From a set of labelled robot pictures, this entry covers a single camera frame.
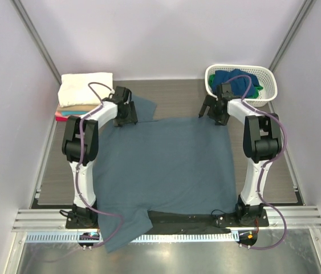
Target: white laundry basket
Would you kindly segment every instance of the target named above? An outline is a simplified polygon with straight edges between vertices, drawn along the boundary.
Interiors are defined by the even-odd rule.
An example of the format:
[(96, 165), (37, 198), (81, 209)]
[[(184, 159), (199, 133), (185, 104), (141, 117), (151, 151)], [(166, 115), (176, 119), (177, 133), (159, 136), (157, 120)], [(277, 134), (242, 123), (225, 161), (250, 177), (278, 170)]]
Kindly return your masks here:
[(216, 64), (209, 66), (206, 70), (205, 74), (205, 85), (207, 93), (213, 97), (216, 97), (212, 93), (211, 87), (208, 85), (208, 78), (210, 75), (214, 74), (216, 70), (226, 70), (231, 71), (234, 69), (240, 69), (245, 72), (249, 72), (254, 74), (258, 80), (259, 84), (263, 87), (262, 90), (259, 91), (259, 96), (255, 99), (245, 99), (250, 105), (254, 107), (262, 107), (268, 101), (272, 101), (277, 96), (277, 83), (275, 82), (275, 78), (273, 73), (265, 68), (265, 67), (258, 67), (258, 66), (242, 66), (242, 65), (223, 65), (223, 64)]

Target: black mounting plate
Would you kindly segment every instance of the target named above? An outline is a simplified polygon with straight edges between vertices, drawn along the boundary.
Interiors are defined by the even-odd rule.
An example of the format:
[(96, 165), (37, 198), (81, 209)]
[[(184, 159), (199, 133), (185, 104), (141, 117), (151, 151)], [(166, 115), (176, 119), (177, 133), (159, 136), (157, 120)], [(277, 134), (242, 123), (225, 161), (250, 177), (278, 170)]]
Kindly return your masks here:
[[(267, 212), (263, 209), (261, 217), (257, 218), (259, 227), (268, 227), (269, 221)], [(227, 227), (255, 227), (255, 219), (251, 219), (250, 223), (239, 222), (239, 218), (235, 213), (219, 215), (216, 220), (217, 227), (227, 228)]]

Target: white wall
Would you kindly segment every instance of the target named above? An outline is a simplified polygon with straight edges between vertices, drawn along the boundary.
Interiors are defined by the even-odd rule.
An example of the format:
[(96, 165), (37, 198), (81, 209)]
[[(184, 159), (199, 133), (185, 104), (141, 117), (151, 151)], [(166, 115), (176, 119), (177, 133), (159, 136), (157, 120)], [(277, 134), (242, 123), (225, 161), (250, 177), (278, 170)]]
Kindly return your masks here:
[(321, 1), (317, 1), (275, 73), (273, 102), (289, 133), (302, 194), (321, 214)]
[(34, 190), (57, 89), (10, 1), (0, 0), (0, 273), (17, 210)]
[(268, 67), (303, 0), (22, 0), (59, 72), (202, 78)]

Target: white towel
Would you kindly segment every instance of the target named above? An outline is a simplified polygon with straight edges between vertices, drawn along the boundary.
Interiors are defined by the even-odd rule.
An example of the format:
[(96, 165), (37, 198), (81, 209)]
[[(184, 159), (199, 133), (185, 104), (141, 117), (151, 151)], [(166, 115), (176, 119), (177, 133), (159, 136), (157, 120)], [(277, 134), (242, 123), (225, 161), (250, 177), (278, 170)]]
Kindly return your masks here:
[[(90, 82), (99, 82), (113, 88), (112, 73), (97, 72), (86, 74), (63, 74), (62, 85), (58, 92), (61, 107), (76, 106), (80, 104), (99, 104), (99, 99), (88, 87)], [(108, 97), (111, 91), (99, 84), (91, 87), (103, 99)]]

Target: blue towel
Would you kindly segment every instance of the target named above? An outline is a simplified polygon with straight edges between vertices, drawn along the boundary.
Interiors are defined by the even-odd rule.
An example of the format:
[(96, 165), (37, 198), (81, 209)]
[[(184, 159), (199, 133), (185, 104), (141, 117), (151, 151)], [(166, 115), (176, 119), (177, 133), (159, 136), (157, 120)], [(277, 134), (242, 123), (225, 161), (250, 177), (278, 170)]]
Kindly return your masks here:
[(86, 114), (87, 111), (76, 111), (76, 110), (73, 110), (73, 111), (62, 111), (62, 115), (63, 116), (70, 116), (70, 115), (83, 115), (83, 114)]
[[(133, 96), (137, 125), (109, 124), (100, 134), (93, 166), (98, 209), (123, 215), (108, 252), (152, 228), (148, 211), (210, 214), (232, 212), (237, 201), (227, 127), (209, 118), (153, 120), (156, 105)], [(98, 216), (106, 239), (119, 219)]]
[[(258, 78), (254, 74), (251, 74), (251, 73), (239, 70), (239, 69), (236, 69), (233, 71), (217, 70), (215, 72), (215, 78), (213, 79), (212, 86), (211, 86), (212, 93), (216, 94), (216, 87), (219, 84), (225, 83), (227, 80), (229, 80), (232, 77), (235, 77), (237, 75), (248, 75), (251, 77), (252, 86), (250, 87), (250, 90), (246, 96), (247, 97), (253, 96), (255, 93), (254, 86), (259, 86)], [(230, 84), (231, 84), (231, 89), (233, 90), (234, 95), (242, 96), (245, 93), (247, 86), (249, 85), (249, 79), (247, 79), (245, 77), (240, 77), (235, 80), (232, 80), (230, 82)]]

